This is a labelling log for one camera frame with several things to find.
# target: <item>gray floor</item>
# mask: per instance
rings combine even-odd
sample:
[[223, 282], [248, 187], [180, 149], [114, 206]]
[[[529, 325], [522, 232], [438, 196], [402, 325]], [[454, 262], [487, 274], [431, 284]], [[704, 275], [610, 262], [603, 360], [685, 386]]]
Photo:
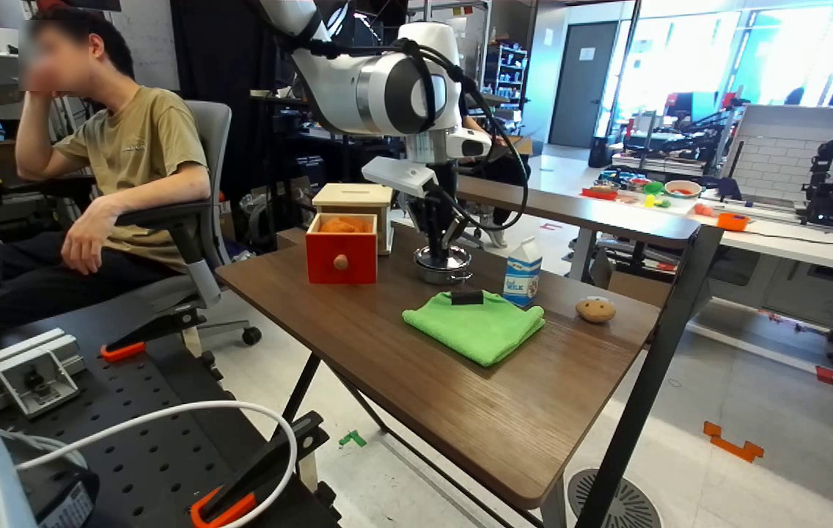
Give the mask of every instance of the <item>gray floor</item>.
[[[575, 194], [591, 178], [583, 153], [548, 149], [531, 168], [534, 184], [545, 191]], [[560, 249], [572, 234], [569, 225], [526, 218], [507, 238], [512, 243], [538, 238], [545, 252], [556, 249], [545, 266], [560, 274]], [[230, 312], [251, 312], [236, 296], [227, 301]], [[223, 385], [243, 398], [283, 407], [309, 350], [262, 315], [252, 316], [265, 329], [265, 342], [217, 356]], [[629, 479], [655, 502], [670, 528], [833, 524], [833, 385], [822, 385], [809, 372], [825, 360], [825, 340], [812, 331], [795, 331], [792, 322], [724, 301], [712, 301], [695, 329], [704, 331], [686, 331]], [[773, 350], [774, 356], [759, 359], [746, 350]], [[569, 461], [567, 476], [600, 467], [630, 382], [610, 398]], [[339, 491], [346, 524], [495, 524], [402, 447], [380, 436], [380, 428], [328, 370], [318, 375], [306, 407], [327, 416], [331, 442], [321, 450], [311, 467], [318, 479]], [[717, 450], [704, 436], [704, 423], [720, 423], [729, 439], [758, 442], [767, 455], [749, 464]], [[349, 435], [365, 436], [365, 447], [340, 442]], [[475, 485], [471, 488], [503, 510], [512, 524], [522, 524], [493, 496]]]

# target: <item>chair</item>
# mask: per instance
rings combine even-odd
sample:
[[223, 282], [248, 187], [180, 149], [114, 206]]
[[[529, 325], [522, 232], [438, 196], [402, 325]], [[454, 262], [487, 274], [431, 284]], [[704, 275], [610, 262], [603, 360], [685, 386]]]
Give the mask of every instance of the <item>chair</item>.
[[165, 300], [186, 300], [186, 296], [190, 300], [190, 293], [196, 293], [196, 300], [182, 301], [176, 312], [138, 325], [135, 331], [110, 342], [105, 350], [123, 350], [123, 345], [154, 340], [171, 331], [186, 331], [186, 345], [195, 356], [215, 350], [212, 342], [231, 340], [236, 331], [240, 331], [240, 342], [248, 345], [262, 340], [262, 331], [251, 325], [248, 320], [221, 322], [212, 315], [212, 309], [217, 306], [223, 293], [215, 279], [215, 266], [223, 266], [231, 262], [223, 243], [221, 209], [217, 209], [221, 168], [223, 168], [223, 155], [230, 143], [231, 108], [223, 102], [207, 102], [207, 100], [186, 100], [186, 105], [195, 115], [196, 131], [207, 146], [212, 200], [174, 202], [174, 206], [161, 206], [151, 212], [135, 212], [135, 215], [121, 218], [121, 224], [168, 230], [187, 266], [187, 275], [146, 284], [138, 293], [165, 296]]

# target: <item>man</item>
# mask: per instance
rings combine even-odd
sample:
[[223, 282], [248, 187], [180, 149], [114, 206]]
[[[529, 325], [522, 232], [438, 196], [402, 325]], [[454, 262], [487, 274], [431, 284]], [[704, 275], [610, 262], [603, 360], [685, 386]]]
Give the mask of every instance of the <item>man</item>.
[[101, 111], [70, 139], [51, 143], [57, 93], [28, 92], [16, 142], [19, 172], [31, 183], [51, 183], [88, 168], [101, 194], [69, 232], [0, 247], [0, 329], [94, 306], [171, 275], [182, 266], [171, 234], [117, 225], [117, 218], [212, 194], [195, 118], [176, 93], [133, 78], [123, 34], [85, 12], [51, 12], [47, 18], [88, 20], [80, 42], [88, 77], [77, 98]]

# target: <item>brown tabletop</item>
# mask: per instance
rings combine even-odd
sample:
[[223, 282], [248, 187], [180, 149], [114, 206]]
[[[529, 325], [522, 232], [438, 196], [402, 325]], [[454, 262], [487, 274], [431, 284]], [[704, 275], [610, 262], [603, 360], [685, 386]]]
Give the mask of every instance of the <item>brown tabletop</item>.
[[[522, 202], [522, 187], [473, 177], [457, 178], [457, 194], [463, 200], [490, 202], [512, 212]], [[655, 209], [635, 209], [626, 202], [545, 194], [534, 187], [529, 196], [529, 215], [674, 249], [685, 249], [698, 230], [695, 219], [682, 215], [660, 215]]]
[[[648, 340], [657, 309], [544, 275], [545, 329], [503, 367], [481, 370], [402, 322], [406, 309], [441, 291], [413, 279], [413, 243], [400, 230], [369, 287], [311, 284], [306, 247], [223, 266], [221, 279], [495, 496], [539, 507]], [[475, 256], [473, 271], [475, 284], [503, 291], [503, 257]], [[608, 329], [575, 316], [591, 293], [617, 301]]]

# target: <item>green cloth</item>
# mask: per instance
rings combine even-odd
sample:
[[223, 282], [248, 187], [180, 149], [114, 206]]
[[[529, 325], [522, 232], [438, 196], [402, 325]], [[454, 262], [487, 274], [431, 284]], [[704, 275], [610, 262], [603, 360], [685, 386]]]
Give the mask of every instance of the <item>green cloth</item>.
[[495, 293], [485, 293], [485, 306], [453, 306], [449, 293], [438, 293], [419, 312], [402, 316], [481, 367], [503, 364], [545, 322], [539, 306], [522, 312]]

